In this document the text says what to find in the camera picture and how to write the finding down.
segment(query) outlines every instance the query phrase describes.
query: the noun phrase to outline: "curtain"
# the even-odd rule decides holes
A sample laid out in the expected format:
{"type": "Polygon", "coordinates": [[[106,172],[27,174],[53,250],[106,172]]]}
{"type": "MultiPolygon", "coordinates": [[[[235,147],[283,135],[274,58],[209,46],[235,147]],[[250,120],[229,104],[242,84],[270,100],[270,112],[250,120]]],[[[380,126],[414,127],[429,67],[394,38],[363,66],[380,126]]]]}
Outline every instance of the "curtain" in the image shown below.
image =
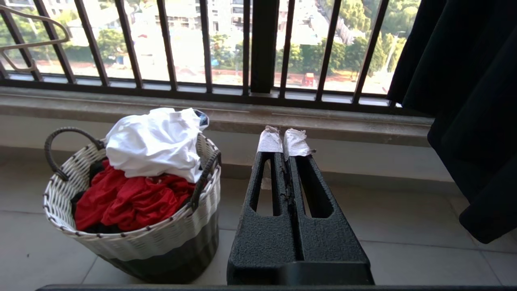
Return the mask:
{"type": "Polygon", "coordinates": [[[428,133],[489,243],[517,227],[517,1],[422,0],[388,92],[428,133]]]}

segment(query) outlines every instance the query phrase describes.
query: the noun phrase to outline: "laundry basket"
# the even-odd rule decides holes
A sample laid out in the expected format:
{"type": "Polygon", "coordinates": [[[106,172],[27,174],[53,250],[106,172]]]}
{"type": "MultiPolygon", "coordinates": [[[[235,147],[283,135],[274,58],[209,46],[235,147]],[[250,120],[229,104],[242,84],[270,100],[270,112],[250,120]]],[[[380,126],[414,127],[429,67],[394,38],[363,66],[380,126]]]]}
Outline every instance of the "laundry basket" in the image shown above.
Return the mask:
{"type": "Polygon", "coordinates": [[[89,187],[90,165],[106,157],[104,145],[104,139],[96,140],[73,127],[60,128],[48,137],[45,156],[54,175],[43,195],[47,219],[99,257],[143,281],[180,284],[197,278],[211,262],[219,243],[221,154],[217,147],[204,135],[198,135],[196,149],[203,173],[190,202],[174,215],[135,231],[90,234],[76,230],[70,200],[89,187]],[[80,133],[92,143],[58,167],[52,159],[51,145],[63,132],[80,133]]]}

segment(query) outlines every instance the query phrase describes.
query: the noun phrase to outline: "red clothing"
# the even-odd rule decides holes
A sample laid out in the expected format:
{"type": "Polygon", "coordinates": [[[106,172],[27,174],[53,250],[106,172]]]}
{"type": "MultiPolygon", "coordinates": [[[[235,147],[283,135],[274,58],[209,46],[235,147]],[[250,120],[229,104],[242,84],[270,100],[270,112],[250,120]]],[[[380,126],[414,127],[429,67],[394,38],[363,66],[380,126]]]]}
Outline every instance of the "red clothing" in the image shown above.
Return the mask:
{"type": "Polygon", "coordinates": [[[98,223],[116,224],[123,231],[153,225],[176,213],[194,192],[195,184],[176,175],[126,178],[108,160],[102,165],[105,170],[95,175],[77,203],[77,230],[98,223]]]}

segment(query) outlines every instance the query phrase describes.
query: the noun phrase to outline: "basket handle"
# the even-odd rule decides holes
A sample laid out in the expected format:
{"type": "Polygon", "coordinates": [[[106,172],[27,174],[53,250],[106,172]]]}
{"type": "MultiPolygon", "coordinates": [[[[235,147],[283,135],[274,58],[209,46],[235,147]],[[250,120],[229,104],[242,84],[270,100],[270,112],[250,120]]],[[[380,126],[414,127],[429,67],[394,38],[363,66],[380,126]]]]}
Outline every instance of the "basket handle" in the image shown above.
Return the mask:
{"type": "Polygon", "coordinates": [[[49,163],[52,171],[54,173],[56,173],[58,175],[58,177],[61,178],[61,180],[66,182],[69,179],[68,175],[65,174],[65,172],[63,172],[63,170],[61,170],[56,165],[56,162],[52,158],[52,153],[51,153],[52,141],[54,140],[54,138],[56,136],[58,136],[59,134],[64,133],[64,132],[74,132],[74,133],[82,134],[83,136],[87,137],[95,145],[97,150],[104,149],[104,143],[100,140],[95,139],[93,136],[91,136],[89,133],[85,132],[84,130],[78,129],[76,127],[61,127],[49,135],[49,137],[45,141],[45,158],[47,158],[47,162],[49,163]]]}
{"type": "Polygon", "coordinates": [[[208,161],[206,161],[203,173],[201,173],[201,177],[195,185],[194,193],[192,193],[192,197],[190,198],[190,206],[192,207],[192,212],[196,211],[197,207],[199,206],[199,197],[201,196],[201,192],[205,188],[205,183],[208,179],[210,171],[212,170],[212,168],[217,167],[218,164],[221,164],[221,152],[219,150],[215,150],[208,159],[208,161]]]}

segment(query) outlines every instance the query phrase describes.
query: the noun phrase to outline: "tiled floor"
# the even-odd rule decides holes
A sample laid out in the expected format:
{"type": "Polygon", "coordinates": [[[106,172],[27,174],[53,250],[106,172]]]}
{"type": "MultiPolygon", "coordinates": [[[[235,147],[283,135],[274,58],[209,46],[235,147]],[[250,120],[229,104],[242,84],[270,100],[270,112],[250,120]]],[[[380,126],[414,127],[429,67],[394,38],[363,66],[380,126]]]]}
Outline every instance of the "tiled floor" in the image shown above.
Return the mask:
{"type": "MultiPolygon", "coordinates": [[[[47,284],[134,284],[46,221],[41,200],[50,176],[43,160],[0,165],[0,291],[47,284]]],[[[248,181],[221,181],[220,244],[194,284],[226,283],[226,264],[248,181]]],[[[517,241],[483,245],[458,222],[462,197],[333,188],[366,251],[378,285],[517,285],[517,241]]],[[[258,211],[271,214],[270,192],[258,211]]]]}

